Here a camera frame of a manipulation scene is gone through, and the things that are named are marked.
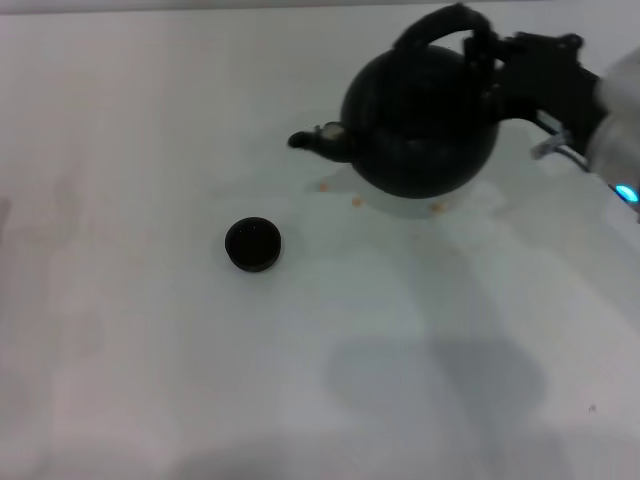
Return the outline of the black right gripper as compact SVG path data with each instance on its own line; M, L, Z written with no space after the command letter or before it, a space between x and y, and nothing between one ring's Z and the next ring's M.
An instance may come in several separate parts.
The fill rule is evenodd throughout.
M568 146L585 151L605 110L596 100L600 78L579 61L584 40L577 34L559 37L519 32L500 40L492 27L473 30L463 40L470 71L493 71L494 83L481 95L485 121L522 119L538 126L540 112L568 133Z

